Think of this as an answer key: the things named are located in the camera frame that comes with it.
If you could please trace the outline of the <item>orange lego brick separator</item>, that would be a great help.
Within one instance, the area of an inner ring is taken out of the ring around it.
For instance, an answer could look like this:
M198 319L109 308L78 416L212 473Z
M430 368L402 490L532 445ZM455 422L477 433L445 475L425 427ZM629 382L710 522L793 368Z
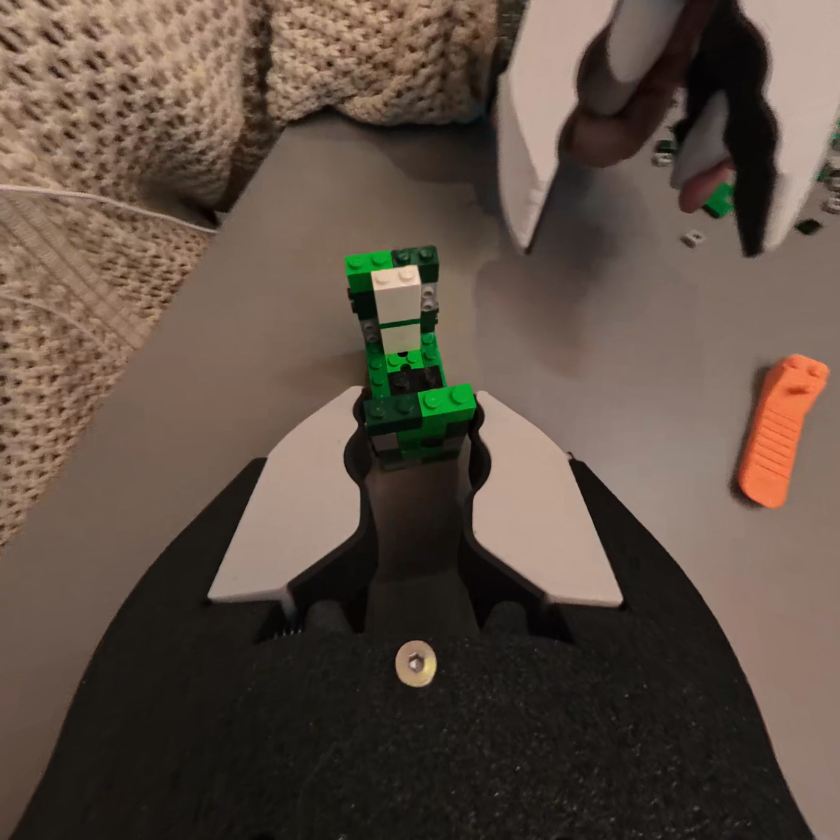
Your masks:
M801 354L784 357L763 378L738 464L738 488L763 508L783 506L808 413L829 367Z

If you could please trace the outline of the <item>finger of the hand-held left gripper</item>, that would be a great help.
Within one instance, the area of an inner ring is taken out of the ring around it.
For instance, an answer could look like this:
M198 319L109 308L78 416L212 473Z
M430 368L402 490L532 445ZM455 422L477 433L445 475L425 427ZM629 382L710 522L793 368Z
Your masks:
M686 73L686 179L730 159L742 252L779 246L837 122L839 2L718 2Z
M530 250L578 100L581 60L611 21L611 1L531 1L497 90L497 181L514 245Z

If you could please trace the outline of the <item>person's knit sweater torso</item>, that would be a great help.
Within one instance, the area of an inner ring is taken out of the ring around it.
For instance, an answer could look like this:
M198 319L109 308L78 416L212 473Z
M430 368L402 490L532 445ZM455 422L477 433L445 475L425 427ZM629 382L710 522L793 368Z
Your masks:
M265 2L2 2L2 546L270 143Z

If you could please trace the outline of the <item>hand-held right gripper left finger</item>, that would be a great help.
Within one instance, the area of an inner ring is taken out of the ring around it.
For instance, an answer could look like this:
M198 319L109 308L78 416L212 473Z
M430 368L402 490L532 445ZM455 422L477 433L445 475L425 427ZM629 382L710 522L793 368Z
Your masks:
M351 606L366 595L379 550L363 393L340 393L269 452L210 602L273 602L294 623L317 602Z

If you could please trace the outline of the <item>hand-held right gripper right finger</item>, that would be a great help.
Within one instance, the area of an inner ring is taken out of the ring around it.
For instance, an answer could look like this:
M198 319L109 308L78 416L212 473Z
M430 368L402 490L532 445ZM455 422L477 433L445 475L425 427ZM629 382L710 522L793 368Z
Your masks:
M567 634L566 606L624 598L567 454L488 392L476 394L458 575L480 626L513 602L532 634Z

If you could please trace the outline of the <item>person's left hand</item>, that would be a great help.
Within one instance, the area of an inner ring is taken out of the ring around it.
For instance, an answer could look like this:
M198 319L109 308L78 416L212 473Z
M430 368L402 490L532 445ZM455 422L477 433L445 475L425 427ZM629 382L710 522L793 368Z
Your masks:
M656 62L638 82L617 114L597 114L579 105L570 123L566 148L580 164L604 168L639 152L662 123L678 89L682 88L700 38L716 1L685 3Z

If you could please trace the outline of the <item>green lego creeper model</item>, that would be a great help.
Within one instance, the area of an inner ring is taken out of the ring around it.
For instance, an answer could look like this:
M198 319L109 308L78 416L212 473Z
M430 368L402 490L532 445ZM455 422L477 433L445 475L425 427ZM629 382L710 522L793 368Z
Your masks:
M447 382L438 347L439 258L434 245L343 259L348 299L364 340L364 429L379 467L459 457L476 413L469 384Z

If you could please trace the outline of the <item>person's left forearm knit sleeve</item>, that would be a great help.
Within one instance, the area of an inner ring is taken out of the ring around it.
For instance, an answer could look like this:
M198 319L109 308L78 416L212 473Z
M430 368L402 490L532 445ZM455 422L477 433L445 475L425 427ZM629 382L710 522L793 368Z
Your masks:
M324 109L361 123L470 123L490 109L528 2L269 4L267 109L283 128Z

